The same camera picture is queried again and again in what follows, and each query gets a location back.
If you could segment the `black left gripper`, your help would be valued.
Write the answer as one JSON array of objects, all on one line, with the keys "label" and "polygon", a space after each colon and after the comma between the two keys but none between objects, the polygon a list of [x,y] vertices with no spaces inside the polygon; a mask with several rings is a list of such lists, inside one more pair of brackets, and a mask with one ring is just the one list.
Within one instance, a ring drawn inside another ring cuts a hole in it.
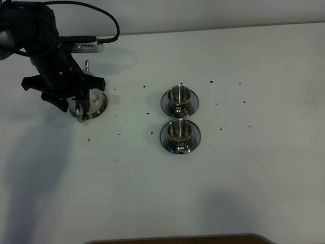
[{"label": "black left gripper", "polygon": [[76,95],[73,98],[75,109],[87,114],[90,108],[87,90],[105,90],[104,78],[84,73],[72,55],[61,48],[41,57],[32,57],[30,60],[39,75],[23,78],[22,87],[25,90],[32,88],[41,91],[43,101],[51,103],[63,112],[67,112],[69,108],[65,98]]}]

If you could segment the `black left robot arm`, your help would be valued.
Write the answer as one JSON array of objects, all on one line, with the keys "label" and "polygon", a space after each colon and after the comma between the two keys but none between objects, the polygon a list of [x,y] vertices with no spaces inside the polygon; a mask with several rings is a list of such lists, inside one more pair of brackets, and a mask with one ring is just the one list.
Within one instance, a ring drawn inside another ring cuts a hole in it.
[{"label": "black left robot arm", "polygon": [[75,102],[79,116],[90,111],[90,91],[104,91],[105,80],[85,73],[74,60],[73,43],[59,37],[53,11],[41,2],[6,1],[1,7],[1,58],[18,54],[30,58],[39,72],[22,80],[24,90],[40,91],[41,98],[63,112]]}]

